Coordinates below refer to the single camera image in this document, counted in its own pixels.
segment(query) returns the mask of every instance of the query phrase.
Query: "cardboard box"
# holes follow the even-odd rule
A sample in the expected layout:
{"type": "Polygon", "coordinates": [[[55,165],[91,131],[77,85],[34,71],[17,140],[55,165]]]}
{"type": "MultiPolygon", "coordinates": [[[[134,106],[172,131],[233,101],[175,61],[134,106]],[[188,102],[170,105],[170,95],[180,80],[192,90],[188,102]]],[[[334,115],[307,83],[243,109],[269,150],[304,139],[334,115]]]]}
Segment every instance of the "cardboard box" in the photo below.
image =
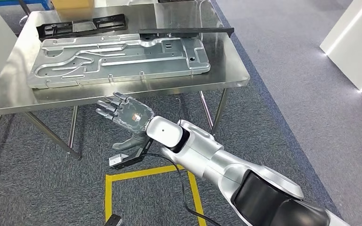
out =
{"type": "Polygon", "coordinates": [[[94,0],[51,0],[56,10],[71,8],[93,8],[94,0]]]}
{"type": "Polygon", "coordinates": [[[51,0],[62,21],[92,18],[94,0],[51,0]]]}

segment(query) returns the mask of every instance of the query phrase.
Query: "robotic arm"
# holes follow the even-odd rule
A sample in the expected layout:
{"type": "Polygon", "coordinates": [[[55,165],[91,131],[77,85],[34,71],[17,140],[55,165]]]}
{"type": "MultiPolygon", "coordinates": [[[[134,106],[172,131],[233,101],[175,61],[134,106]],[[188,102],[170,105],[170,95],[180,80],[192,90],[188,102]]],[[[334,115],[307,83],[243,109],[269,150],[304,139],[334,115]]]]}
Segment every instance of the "robotic arm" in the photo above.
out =
{"type": "Polygon", "coordinates": [[[235,213],[248,226],[348,226],[330,211],[303,201],[299,185],[282,174],[234,156],[224,150],[214,137],[193,125],[180,120],[171,122],[154,116],[153,111],[132,97],[114,93],[110,102],[113,107],[98,102],[114,113],[107,114],[97,109],[97,113],[113,122],[136,125],[140,130],[132,130],[143,137],[135,142],[133,137],[122,143],[125,147],[143,145],[133,156],[118,154],[109,160],[116,169],[125,163],[141,161],[139,154],[147,151],[151,141],[161,144],[161,152],[194,175],[205,178],[216,185],[235,213]]]}

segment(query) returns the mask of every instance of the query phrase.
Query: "metal panel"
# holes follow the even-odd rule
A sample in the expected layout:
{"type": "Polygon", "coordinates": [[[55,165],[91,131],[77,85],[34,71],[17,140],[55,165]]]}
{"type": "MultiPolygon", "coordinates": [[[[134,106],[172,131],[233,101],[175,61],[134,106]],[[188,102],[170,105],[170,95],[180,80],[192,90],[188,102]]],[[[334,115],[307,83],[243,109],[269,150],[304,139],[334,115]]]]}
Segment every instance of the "metal panel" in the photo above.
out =
{"type": "Polygon", "coordinates": [[[27,77],[46,89],[208,72],[202,41],[138,34],[45,40],[27,77]]]}

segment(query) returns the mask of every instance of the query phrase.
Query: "gray carpet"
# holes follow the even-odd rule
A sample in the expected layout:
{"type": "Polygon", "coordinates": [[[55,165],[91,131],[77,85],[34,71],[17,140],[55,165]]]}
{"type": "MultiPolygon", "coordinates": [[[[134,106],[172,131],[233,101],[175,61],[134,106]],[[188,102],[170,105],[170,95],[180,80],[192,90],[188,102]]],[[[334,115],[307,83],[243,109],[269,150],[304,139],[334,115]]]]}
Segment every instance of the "gray carpet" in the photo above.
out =
{"type": "Polygon", "coordinates": [[[342,216],[362,225],[362,94],[319,45],[351,0],[217,0],[342,216]]]}
{"type": "MultiPolygon", "coordinates": [[[[230,92],[217,140],[227,151],[259,164],[265,164],[301,185],[306,200],[337,212],[311,165],[302,165],[274,116],[266,96],[255,82],[230,92]]],[[[215,112],[219,91],[205,92],[209,108],[215,112]]],[[[198,93],[141,99],[158,115],[182,117],[208,129],[198,93]]],[[[83,159],[75,161],[19,115],[5,115],[0,124],[0,225],[103,225],[104,175],[168,165],[161,159],[146,158],[123,170],[107,168],[114,153],[111,144],[130,134],[95,114],[96,106],[81,106],[74,149],[83,159]]],[[[55,133],[66,140],[71,108],[35,112],[55,133]]],[[[157,145],[151,147],[157,152],[157,145]]],[[[222,225],[242,225],[221,194],[200,179],[198,188],[206,215],[222,225]]],[[[192,207],[190,192],[187,192],[192,207]]],[[[197,225],[197,219],[181,208],[179,181],[175,173],[148,176],[113,183],[113,211],[126,219],[126,225],[197,225]]]]}

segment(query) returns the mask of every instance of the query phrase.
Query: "stainless steel table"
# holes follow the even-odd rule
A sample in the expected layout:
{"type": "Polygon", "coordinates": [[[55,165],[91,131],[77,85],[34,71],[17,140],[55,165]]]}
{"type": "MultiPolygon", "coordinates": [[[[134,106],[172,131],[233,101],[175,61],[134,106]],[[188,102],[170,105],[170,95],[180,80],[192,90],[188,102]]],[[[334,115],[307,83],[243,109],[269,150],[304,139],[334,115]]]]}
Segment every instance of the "stainless steel table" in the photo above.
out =
{"type": "Polygon", "coordinates": [[[98,99],[111,95],[113,91],[133,97],[196,91],[200,92],[206,117],[214,133],[226,104],[227,89],[245,86],[250,78],[231,39],[225,33],[202,34],[202,41],[211,64],[211,70],[208,73],[54,89],[31,89],[27,86],[26,77],[30,73],[41,45],[36,26],[120,13],[125,14],[128,29],[115,32],[116,34],[135,33],[144,28],[222,27],[211,3],[205,0],[94,8],[90,15],[78,9],[65,11],[60,15],[56,11],[32,12],[0,74],[0,115],[22,113],[67,153],[80,159],[80,155],[71,149],[71,143],[63,142],[30,111],[75,106],[69,136],[72,142],[78,105],[93,104],[98,99]],[[214,122],[210,118],[201,92],[210,89],[223,89],[214,122]]]}

